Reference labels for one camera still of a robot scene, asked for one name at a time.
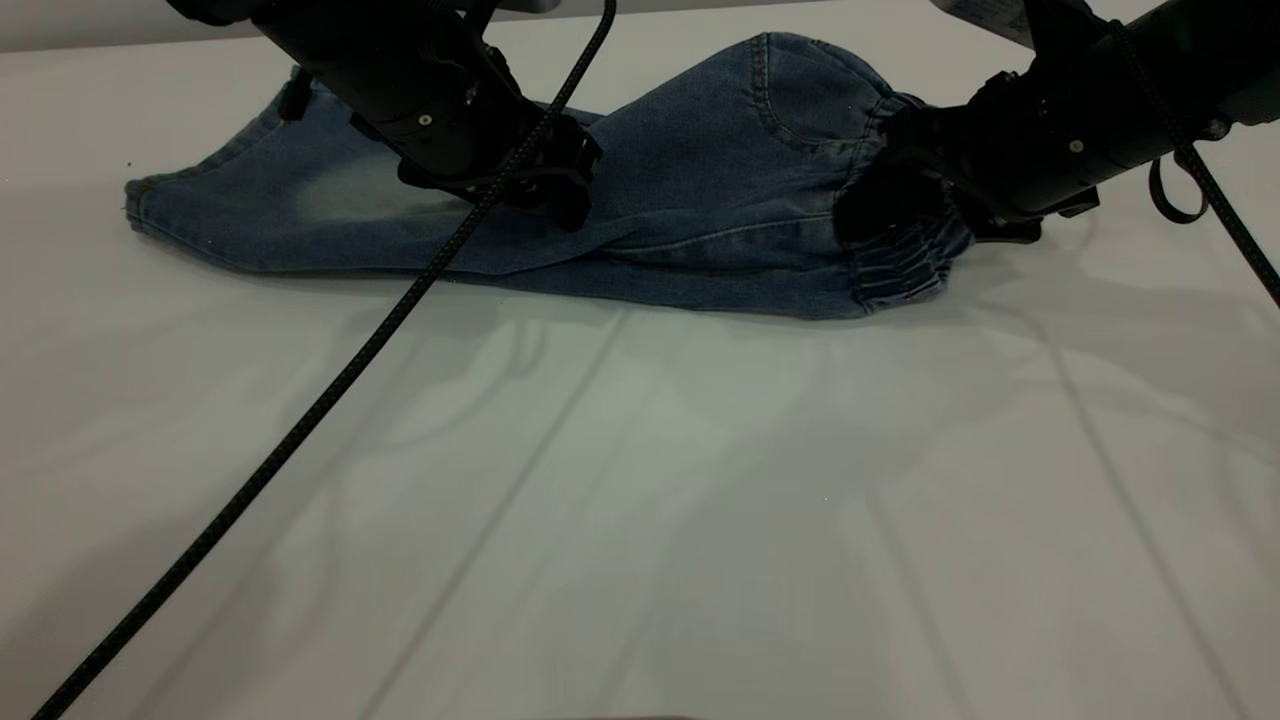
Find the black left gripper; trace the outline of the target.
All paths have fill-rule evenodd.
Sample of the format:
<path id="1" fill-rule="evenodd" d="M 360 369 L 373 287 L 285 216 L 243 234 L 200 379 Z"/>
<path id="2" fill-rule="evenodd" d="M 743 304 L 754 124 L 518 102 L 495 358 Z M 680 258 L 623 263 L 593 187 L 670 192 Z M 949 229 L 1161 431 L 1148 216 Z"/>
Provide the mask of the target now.
<path id="1" fill-rule="evenodd" d="M 476 24 L 305 24 L 298 61 L 401 159 L 399 179 L 477 201 L 545 115 L 520 91 Z M 512 208 L 580 231 L 603 155 L 588 128 L 557 114 L 508 186 Z"/>

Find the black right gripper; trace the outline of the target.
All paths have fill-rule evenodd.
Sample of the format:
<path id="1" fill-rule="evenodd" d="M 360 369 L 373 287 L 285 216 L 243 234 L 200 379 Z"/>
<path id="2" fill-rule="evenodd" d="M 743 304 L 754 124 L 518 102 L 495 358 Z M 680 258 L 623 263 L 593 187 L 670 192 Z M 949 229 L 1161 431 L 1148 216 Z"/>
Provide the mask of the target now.
<path id="1" fill-rule="evenodd" d="M 861 168 L 835 192 L 833 242 L 909 231 L 963 247 L 977 237 L 1037 241 L 1046 217 L 1091 211 L 1098 186 L 1143 165 L 1158 211 L 1197 222 L 1199 209 L 1166 195 L 1160 164 L 1174 142 L 1156 90 L 1134 38 L 1097 38 L 1066 56 L 1038 55 L 1024 76 L 993 78 L 968 104 L 896 111 L 879 126 L 884 165 Z M 952 183 L 910 168 L 966 170 L 973 187 L 959 202 Z"/>

